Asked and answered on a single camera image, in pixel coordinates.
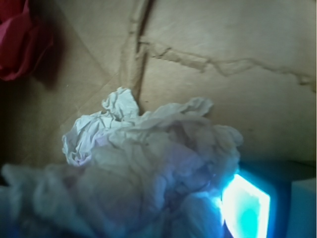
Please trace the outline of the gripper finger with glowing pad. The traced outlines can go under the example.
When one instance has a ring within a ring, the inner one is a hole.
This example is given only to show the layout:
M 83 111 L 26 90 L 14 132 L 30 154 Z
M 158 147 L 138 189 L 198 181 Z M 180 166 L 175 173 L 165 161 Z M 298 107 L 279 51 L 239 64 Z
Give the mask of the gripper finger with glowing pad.
M 226 238 L 315 238 L 314 161 L 242 161 L 222 194 Z

